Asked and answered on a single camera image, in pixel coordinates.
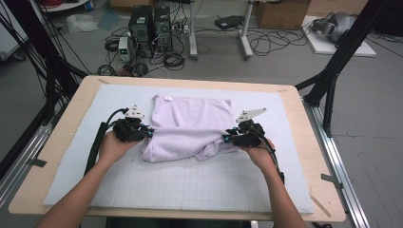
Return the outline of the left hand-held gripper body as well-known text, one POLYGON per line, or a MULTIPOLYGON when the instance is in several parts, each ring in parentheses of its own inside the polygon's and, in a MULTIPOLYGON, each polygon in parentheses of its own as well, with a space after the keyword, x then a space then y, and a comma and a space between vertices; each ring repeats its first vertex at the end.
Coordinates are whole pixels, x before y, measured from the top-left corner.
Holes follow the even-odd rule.
POLYGON ((145 131, 141 129, 144 114, 134 105, 124 112, 124 118, 114 122, 113 131, 122 142, 141 141, 145 136, 145 131))

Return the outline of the pale pink towel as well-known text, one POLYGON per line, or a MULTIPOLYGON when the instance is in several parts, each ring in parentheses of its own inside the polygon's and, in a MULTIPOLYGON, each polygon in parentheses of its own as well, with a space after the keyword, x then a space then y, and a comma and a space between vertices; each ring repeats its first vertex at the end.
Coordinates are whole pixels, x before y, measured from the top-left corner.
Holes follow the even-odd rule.
POLYGON ((142 148, 146 162, 171 162, 194 157, 205 161, 218 154, 236 152, 225 143, 225 130, 235 125, 230 100, 168 97, 153 98, 153 136, 142 148))

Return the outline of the person's left hand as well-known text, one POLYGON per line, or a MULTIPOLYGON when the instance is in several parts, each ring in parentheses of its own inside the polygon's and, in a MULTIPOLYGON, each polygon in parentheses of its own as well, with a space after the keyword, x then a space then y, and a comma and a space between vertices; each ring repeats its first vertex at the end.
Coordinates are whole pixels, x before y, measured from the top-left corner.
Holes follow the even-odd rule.
POLYGON ((125 153, 139 142, 122 142, 114 131, 109 131, 105 134, 102 145, 100 147, 100 157, 98 164, 110 167, 114 162, 121 159, 125 153))

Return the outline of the person's right hand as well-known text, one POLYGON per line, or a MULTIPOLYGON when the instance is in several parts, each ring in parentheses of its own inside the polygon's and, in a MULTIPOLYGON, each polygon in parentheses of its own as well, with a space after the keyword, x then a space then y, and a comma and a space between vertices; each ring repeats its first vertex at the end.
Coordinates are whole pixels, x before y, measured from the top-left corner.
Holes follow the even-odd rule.
POLYGON ((271 154, 264 142, 262 142, 258 147, 244 146, 241 148, 241 150, 245 151, 249 155, 254 165, 256 165, 263 173, 276 171, 271 154))

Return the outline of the light wooden table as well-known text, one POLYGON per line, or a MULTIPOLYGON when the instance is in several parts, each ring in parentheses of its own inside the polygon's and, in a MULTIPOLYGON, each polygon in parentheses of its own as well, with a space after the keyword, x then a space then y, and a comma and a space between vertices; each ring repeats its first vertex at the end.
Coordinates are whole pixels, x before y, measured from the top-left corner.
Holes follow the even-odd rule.
POLYGON ((184 97, 229 97, 236 110, 243 110, 248 105, 266 107, 267 113, 258 120, 276 146, 287 191, 293 201, 302 200, 313 208, 312 212, 303 214, 303 219, 343 221, 346 218, 334 185, 325 179, 330 171, 293 86, 109 76, 89 76, 82 81, 41 150, 39 157, 45 165, 31 167, 10 202, 10 213, 44 215, 48 211, 44 201, 62 158, 77 136, 97 92, 104 86, 111 88, 110 94, 101 100, 107 111, 116 109, 123 100, 147 111, 151 97, 160 92, 184 97))

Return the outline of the white bench power supply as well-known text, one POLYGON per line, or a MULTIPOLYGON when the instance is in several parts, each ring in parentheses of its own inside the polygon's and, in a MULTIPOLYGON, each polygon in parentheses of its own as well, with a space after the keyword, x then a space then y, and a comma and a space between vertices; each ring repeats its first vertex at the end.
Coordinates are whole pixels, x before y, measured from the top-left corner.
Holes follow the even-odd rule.
POLYGON ((120 54, 121 61, 123 63, 127 63, 130 60, 130 53, 129 53, 127 37, 121 37, 119 39, 118 51, 120 54))

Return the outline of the white desk leg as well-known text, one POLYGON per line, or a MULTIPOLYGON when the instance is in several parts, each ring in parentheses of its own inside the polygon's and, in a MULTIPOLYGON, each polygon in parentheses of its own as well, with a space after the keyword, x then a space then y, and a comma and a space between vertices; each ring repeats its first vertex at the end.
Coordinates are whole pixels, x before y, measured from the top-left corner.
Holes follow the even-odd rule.
POLYGON ((253 56, 253 51, 252 51, 249 41, 247 39, 247 31, 248 31, 249 22, 250 22, 250 18, 251 18, 251 14, 252 14, 252 9, 253 9, 253 1, 248 0, 246 2, 243 27, 242 27, 242 30, 240 31, 240 42, 244 49, 245 59, 249 59, 253 56))
POLYGON ((198 60, 198 50, 197 50, 197 42, 196 42, 196 34, 195 34, 195 0, 189 0, 189 12, 190 12, 190 19, 189 19, 189 52, 190 52, 190 59, 193 61, 198 60))

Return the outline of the black computer tower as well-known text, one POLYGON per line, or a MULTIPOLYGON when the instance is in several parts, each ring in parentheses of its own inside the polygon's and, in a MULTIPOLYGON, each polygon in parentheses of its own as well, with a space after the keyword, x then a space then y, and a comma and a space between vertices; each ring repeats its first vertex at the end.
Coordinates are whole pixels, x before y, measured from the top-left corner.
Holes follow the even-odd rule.
POLYGON ((156 7, 154 10, 154 23, 159 47, 164 52, 171 52, 173 47, 170 7, 156 7))
POLYGON ((152 37, 152 8, 146 5, 136 5, 133 8, 128 27, 135 47, 135 53, 140 57, 150 58, 152 37))

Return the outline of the flat black device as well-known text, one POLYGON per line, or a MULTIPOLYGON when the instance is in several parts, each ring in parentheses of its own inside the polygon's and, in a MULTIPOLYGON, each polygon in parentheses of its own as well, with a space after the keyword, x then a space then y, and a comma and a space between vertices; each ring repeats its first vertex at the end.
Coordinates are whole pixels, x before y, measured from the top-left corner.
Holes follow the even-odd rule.
POLYGON ((239 15, 231 15, 219 18, 215 21, 215 25, 220 29, 232 29, 243 23, 244 17, 239 15))

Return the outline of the white floor board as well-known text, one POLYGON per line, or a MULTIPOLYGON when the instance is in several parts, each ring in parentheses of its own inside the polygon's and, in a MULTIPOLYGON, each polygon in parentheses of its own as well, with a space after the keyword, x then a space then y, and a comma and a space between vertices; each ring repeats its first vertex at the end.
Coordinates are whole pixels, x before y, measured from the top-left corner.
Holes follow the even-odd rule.
MULTIPOLYGON (((308 39, 308 43, 315 54, 333 55, 336 52, 336 45, 320 32, 311 31, 312 23, 316 16, 306 16, 301 24, 301 30, 308 39)), ((363 42, 354 54, 354 57, 375 57, 375 51, 363 42)))

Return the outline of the clear plastic bag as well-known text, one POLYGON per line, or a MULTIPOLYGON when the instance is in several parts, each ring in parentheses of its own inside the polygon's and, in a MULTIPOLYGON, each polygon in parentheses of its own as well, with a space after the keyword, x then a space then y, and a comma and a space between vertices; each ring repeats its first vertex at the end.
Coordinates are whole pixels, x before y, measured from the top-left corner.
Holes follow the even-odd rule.
POLYGON ((98 29, 91 15, 73 14, 67 17, 67 28, 70 33, 91 32, 98 29))

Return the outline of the large brown cardboard box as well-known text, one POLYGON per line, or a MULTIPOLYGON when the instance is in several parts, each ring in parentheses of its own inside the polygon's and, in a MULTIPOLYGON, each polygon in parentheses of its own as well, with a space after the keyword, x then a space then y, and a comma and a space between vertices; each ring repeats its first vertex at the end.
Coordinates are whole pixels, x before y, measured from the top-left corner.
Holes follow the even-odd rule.
POLYGON ((312 0, 259 2, 257 23, 261 29, 300 29, 312 0))

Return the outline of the grey headset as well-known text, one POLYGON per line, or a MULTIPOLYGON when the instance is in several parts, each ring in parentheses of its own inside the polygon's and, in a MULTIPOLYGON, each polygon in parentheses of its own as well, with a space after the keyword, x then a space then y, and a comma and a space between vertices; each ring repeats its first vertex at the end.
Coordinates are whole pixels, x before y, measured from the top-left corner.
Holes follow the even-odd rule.
POLYGON ((325 17, 316 19, 311 25, 311 31, 319 31, 331 42, 336 43, 354 22, 355 18, 346 12, 330 12, 325 17))

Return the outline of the aluminium rail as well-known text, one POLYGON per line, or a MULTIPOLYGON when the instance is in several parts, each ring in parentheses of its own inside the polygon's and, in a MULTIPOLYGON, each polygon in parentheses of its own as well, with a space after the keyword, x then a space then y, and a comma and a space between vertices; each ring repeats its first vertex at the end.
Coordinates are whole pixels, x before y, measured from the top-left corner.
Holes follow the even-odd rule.
POLYGON ((43 107, 6 157, 0 161, 0 209, 5 206, 11 193, 32 167, 32 165, 27 165, 27 161, 38 159, 65 109, 64 106, 57 105, 54 114, 48 117, 43 107))
POLYGON ((318 135, 319 144, 325 154, 325 161, 331 170, 331 176, 343 183, 342 189, 336 189, 341 194, 344 213, 354 225, 354 228, 371 228, 360 201, 355 193, 353 184, 340 157, 333 137, 329 137, 322 126, 323 114, 319 107, 303 102, 313 129, 318 135))

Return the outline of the black metal frame stand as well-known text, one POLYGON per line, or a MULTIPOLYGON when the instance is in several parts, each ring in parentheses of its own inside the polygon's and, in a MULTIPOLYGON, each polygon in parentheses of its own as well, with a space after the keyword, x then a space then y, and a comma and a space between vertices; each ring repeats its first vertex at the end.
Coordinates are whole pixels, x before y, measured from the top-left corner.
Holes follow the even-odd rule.
POLYGON ((0 0, 0 6, 8 7, 41 57, 35 57, 30 48, 22 42, 11 21, 0 13, 0 23, 27 54, 37 75, 46 81, 46 103, 42 112, 44 121, 49 122, 56 115, 57 103, 63 98, 71 100, 79 86, 77 78, 84 79, 88 73, 70 64, 58 51, 29 0, 0 0))
POLYGON ((303 97, 303 101, 311 106, 319 107, 322 98, 326 97, 322 128, 330 138, 332 138, 331 123, 338 76, 393 1, 369 0, 326 67, 316 76, 296 85, 297 90, 312 86, 310 92, 303 97))

